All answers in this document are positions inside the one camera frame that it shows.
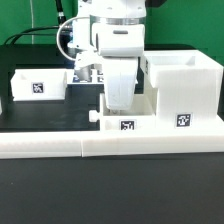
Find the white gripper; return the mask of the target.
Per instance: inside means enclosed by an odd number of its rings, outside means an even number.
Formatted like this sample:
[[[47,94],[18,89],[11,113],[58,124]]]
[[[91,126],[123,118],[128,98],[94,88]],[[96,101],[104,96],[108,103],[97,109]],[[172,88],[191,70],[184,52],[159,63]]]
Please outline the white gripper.
[[[104,93],[110,110],[128,110],[133,101],[138,58],[104,58]]]

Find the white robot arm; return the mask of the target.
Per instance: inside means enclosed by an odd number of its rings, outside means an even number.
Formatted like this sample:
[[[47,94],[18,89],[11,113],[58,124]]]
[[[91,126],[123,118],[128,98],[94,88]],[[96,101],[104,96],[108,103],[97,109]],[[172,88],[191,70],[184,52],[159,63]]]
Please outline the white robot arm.
[[[106,106],[131,107],[138,59],[144,52],[145,0],[78,0],[72,19],[75,71],[89,66],[103,74]]]

